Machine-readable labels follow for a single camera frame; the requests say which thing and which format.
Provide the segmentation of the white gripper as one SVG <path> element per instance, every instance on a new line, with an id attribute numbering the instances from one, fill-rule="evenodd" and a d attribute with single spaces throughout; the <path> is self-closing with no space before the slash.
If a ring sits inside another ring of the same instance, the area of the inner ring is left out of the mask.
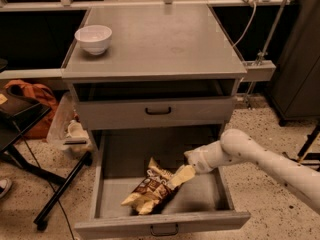
<path id="1" fill-rule="evenodd" d="M 168 180 L 166 185 L 171 190 L 191 180 L 196 172 L 209 173 L 223 162 L 223 150 L 219 141 L 186 151 L 184 155 L 190 165 L 182 165 Z"/>

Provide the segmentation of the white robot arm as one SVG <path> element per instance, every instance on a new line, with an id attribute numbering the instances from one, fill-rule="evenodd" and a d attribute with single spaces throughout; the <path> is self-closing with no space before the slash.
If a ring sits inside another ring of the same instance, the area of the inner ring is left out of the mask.
<path id="1" fill-rule="evenodd" d="M 320 214 L 320 173 L 260 146 L 239 129 L 225 130 L 218 141 L 185 151 L 184 156 L 196 174 L 242 162 L 255 164 Z"/>

